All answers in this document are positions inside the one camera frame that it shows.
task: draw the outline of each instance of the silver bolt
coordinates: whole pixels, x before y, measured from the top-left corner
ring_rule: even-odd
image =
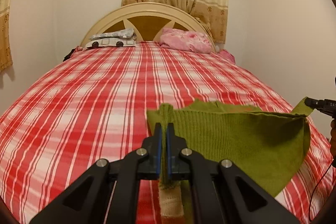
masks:
[[[225,168],[230,168],[232,166],[231,160],[222,160],[221,165]]]
[[[190,148],[183,148],[181,150],[181,153],[184,156],[190,156],[193,153],[193,151]]]
[[[105,167],[109,162],[106,159],[97,160],[96,165],[99,167]]]
[[[144,149],[144,148],[139,148],[136,153],[139,155],[139,156],[145,156],[147,154],[147,150]]]

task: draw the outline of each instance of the bed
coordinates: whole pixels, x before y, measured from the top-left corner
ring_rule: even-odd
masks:
[[[253,74],[215,52],[160,48],[153,41],[163,27],[206,33],[196,19],[168,5],[124,6],[98,21],[80,45],[93,34],[130,27],[137,47],[75,52],[0,117],[0,195],[19,223],[29,223],[97,159],[118,160],[140,147],[148,136],[146,109],[162,102],[181,108],[198,98],[264,111],[292,109]],[[305,162],[276,197],[302,223],[309,223],[310,194],[332,161],[327,139],[309,122],[311,147]],[[331,169],[313,198],[312,215],[334,180]],[[138,224],[161,223],[157,193],[157,182],[141,181]]]

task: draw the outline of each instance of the mattress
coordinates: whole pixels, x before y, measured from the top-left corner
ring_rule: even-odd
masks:
[[[0,195],[14,217],[29,221],[96,160],[123,158],[148,136],[146,110],[196,98],[290,112],[253,74],[221,56],[160,48],[75,52],[41,77],[0,117]],[[309,118],[311,147],[276,199],[302,223],[310,194],[332,161],[329,143]],[[333,168],[314,195],[315,215],[332,190]],[[141,181],[137,223],[161,223],[158,183]]]

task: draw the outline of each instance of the green garment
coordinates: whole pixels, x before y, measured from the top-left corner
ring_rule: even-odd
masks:
[[[161,104],[148,110],[151,132],[157,122],[163,130],[174,123],[175,134],[183,137],[192,150],[206,159],[232,160],[249,177],[275,197],[300,168],[310,146],[310,128],[306,120],[313,109],[303,99],[291,113],[263,112],[258,107],[228,105],[196,100],[188,107],[174,109]],[[162,153],[161,186],[173,186]]]

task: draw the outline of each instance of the headboard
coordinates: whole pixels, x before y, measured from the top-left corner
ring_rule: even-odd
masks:
[[[98,33],[114,32],[133,28],[137,41],[159,41],[162,28],[207,33],[205,28],[191,15],[167,4],[141,2],[123,6],[99,20],[88,31],[81,46]]]

